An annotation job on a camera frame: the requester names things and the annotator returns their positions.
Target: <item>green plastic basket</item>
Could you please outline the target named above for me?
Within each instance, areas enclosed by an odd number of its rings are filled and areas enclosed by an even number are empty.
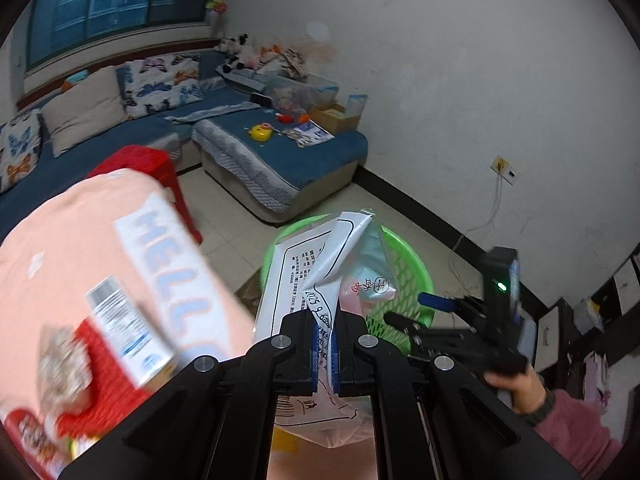
[[[260,268],[260,287],[262,289],[264,289],[264,285],[267,282],[276,241],[325,216],[326,215],[318,215],[299,220],[285,227],[276,236],[264,254],[262,267]],[[383,316],[385,312],[391,310],[419,321],[426,326],[430,326],[434,311],[418,304],[417,298],[421,292],[433,294],[433,282],[420,256],[415,253],[411,246],[392,230],[382,226],[382,231],[394,263],[398,292],[396,293],[396,297],[391,301],[383,301],[375,306],[366,318],[367,328],[370,334],[386,339],[401,349],[402,352],[408,354],[410,350],[409,338],[404,333],[387,325],[384,322]]]

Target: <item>metal screw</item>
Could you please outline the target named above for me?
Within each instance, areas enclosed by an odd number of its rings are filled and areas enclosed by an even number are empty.
[[[280,350],[288,347],[290,344],[291,338],[288,335],[278,334],[271,338],[271,346],[279,348]]]
[[[378,338],[371,334],[365,334],[358,338],[358,343],[360,343],[360,346],[364,346],[364,348],[373,348],[378,344]]]
[[[453,359],[448,355],[439,355],[434,360],[433,364],[436,365],[438,370],[442,370],[446,372],[447,370],[451,370],[453,368]]]
[[[208,372],[216,365],[216,360],[210,355],[201,355],[196,357],[193,367],[199,372]]]

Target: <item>fuzzy pink sweater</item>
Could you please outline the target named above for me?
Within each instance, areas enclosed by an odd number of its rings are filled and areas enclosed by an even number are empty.
[[[564,390],[554,394],[556,404],[535,430],[582,478],[596,480],[620,451],[620,443],[610,437],[593,406],[572,399]]]

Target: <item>sofa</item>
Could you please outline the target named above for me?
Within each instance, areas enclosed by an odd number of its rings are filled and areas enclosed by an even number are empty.
[[[224,63],[225,58],[223,54],[213,49],[199,51],[199,54],[200,80],[211,81],[218,76],[216,69]],[[116,68],[116,76],[120,94],[124,100],[126,78],[124,66]],[[29,109],[42,109],[59,93],[55,92],[41,99]],[[248,139],[247,127],[263,121],[278,124],[273,117],[273,110],[249,110],[216,118],[216,122],[224,124],[230,135],[232,134],[247,146],[247,149],[254,154],[254,158],[265,162],[267,167],[275,168],[273,173],[276,178],[284,181],[294,177],[295,182],[290,186],[293,189],[299,188],[295,200],[286,210],[274,212],[256,200],[255,193],[248,192],[246,181],[238,179],[237,174],[229,171],[228,165],[225,167],[225,164],[217,164],[210,153],[192,140],[196,126],[204,123],[211,124],[211,120],[200,121],[197,124],[174,124],[165,120],[167,116],[186,116],[193,112],[222,105],[236,105],[248,100],[247,94],[231,86],[203,88],[202,93],[203,100],[200,102],[124,121],[100,135],[80,142],[58,157],[53,154],[52,143],[44,128],[36,167],[14,187],[0,194],[0,242],[23,218],[50,198],[83,180],[93,168],[123,146],[128,144],[153,146],[155,142],[169,134],[177,134],[182,147],[182,157],[175,161],[177,171],[202,163],[207,173],[250,211],[263,221],[272,223],[285,222],[337,189],[346,186],[351,181],[357,163],[366,158],[367,141],[358,132],[341,134],[331,142],[300,150],[295,147],[293,140],[286,137],[274,136],[264,145],[258,145],[255,141]]]

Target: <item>clear plastic bin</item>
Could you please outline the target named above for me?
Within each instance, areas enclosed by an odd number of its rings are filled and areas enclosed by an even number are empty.
[[[338,94],[338,83],[313,74],[309,74],[305,82],[274,75],[267,80],[264,94],[271,98],[277,111],[298,115],[314,106],[333,103]]]

